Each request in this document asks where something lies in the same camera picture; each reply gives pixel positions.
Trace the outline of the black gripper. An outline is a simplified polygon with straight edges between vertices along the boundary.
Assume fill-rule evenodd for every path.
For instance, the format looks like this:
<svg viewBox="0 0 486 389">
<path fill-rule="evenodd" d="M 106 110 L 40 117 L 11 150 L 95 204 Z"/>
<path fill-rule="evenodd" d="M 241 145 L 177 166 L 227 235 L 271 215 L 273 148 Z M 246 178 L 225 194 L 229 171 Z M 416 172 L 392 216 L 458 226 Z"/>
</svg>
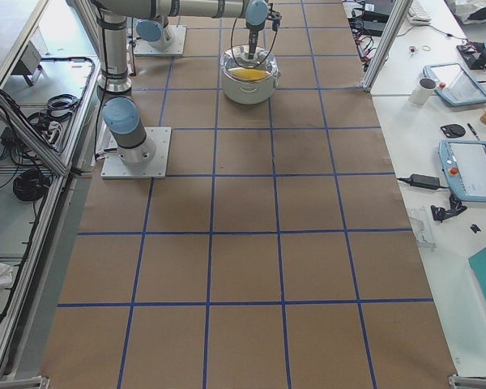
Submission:
<svg viewBox="0 0 486 389">
<path fill-rule="evenodd" d="M 258 31 L 264 29 L 266 21 L 272 22 L 272 29 L 277 31 L 282 15 L 269 2 L 249 2 L 245 8 L 245 26 L 249 31 L 248 57 L 253 58 L 258 46 Z"/>
</svg>

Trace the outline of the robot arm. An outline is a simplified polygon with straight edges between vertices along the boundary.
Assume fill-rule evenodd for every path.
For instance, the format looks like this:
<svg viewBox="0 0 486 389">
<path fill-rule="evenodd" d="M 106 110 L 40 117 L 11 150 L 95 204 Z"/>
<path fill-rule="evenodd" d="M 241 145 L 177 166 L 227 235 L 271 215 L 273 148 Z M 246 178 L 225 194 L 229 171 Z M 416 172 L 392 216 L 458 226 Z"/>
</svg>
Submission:
<svg viewBox="0 0 486 389">
<path fill-rule="evenodd" d="M 208 17 L 211 19 L 244 19 L 249 30 L 249 44 L 228 50 L 236 64 L 228 77 L 246 83 L 259 83 L 268 77 L 265 65 L 272 54 L 258 47 L 258 35 L 271 22 L 274 32 L 279 30 L 282 15 L 268 1 L 69 1 L 82 22 L 93 21 L 88 27 L 96 32 L 94 42 L 100 57 L 100 76 L 97 91 L 100 98 L 122 103 L 131 96 L 131 80 L 127 65 L 127 19 L 139 21 L 137 33 L 143 40 L 158 42 L 164 39 L 168 19 L 175 16 Z"/>
<path fill-rule="evenodd" d="M 153 19 L 139 19 L 135 25 L 138 36 L 152 48 L 166 50 L 173 43 L 173 34 L 168 22 L 161 23 Z"/>
</svg>

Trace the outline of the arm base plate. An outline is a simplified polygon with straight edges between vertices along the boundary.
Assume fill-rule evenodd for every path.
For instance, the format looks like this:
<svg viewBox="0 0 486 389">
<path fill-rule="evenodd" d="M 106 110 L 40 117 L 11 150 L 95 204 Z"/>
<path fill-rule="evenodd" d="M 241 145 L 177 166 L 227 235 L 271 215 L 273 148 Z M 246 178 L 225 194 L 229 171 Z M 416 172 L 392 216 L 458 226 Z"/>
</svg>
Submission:
<svg viewBox="0 0 486 389">
<path fill-rule="evenodd" d="M 140 57 L 181 57 L 185 48 L 185 25 L 161 26 L 153 20 L 139 20 L 134 54 Z"/>
<path fill-rule="evenodd" d="M 103 179 L 164 178 L 167 172 L 171 127 L 146 127 L 147 137 L 140 146 L 133 149 L 118 147 L 110 136 L 101 170 Z"/>
</svg>

